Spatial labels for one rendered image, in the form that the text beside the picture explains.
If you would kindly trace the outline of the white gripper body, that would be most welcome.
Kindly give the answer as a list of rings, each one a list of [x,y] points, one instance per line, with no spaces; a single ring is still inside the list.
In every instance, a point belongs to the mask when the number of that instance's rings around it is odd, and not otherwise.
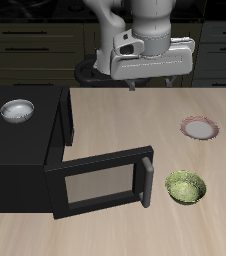
[[[122,55],[118,50],[113,51],[111,77],[114,80],[130,80],[189,74],[193,68],[194,49],[195,41],[183,37],[172,38],[169,49],[155,57]]]

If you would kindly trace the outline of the green bowl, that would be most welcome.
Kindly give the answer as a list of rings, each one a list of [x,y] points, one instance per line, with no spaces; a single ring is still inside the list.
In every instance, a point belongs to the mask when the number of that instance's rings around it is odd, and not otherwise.
[[[165,181],[170,197],[182,205],[199,202],[207,192],[204,180],[195,173],[181,170],[171,173]]]

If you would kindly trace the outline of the white bowl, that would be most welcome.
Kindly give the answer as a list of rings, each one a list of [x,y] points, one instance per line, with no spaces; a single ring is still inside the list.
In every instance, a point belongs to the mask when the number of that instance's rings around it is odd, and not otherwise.
[[[2,118],[12,124],[28,121],[34,114],[35,107],[32,102],[25,99],[16,99],[6,102],[0,108]]]

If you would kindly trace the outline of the dark kitchen cupboards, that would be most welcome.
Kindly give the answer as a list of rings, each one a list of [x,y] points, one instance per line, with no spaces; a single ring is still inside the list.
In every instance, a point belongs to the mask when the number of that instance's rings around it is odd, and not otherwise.
[[[175,87],[226,87],[226,19],[211,22],[210,0],[177,0],[171,36],[195,41],[193,68]],[[80,86],[75,67],[101,47],[99,20],[83,0],[0,0],[0,85]],[[165,86],[165,77],[147,85]]]

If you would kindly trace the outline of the pink rimmed plate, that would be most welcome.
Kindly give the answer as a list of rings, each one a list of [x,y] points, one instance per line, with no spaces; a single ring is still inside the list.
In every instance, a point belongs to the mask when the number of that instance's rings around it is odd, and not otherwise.
[[[203,116],[190,116],[180,123],[180,131],[195,140],[211,140],[220,132],[219,126]]]

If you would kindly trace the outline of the black microwave oven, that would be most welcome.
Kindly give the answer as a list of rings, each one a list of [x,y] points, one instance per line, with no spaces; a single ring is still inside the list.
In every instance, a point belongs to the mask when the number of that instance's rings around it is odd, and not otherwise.
[[[33,116],[12,124],[0,114],[0,213],[51,213],[60,219],[139,201],[150,205],[150,146],[64,161],[74,127],[67,86],[2,86],[8,101],[33,103]]]

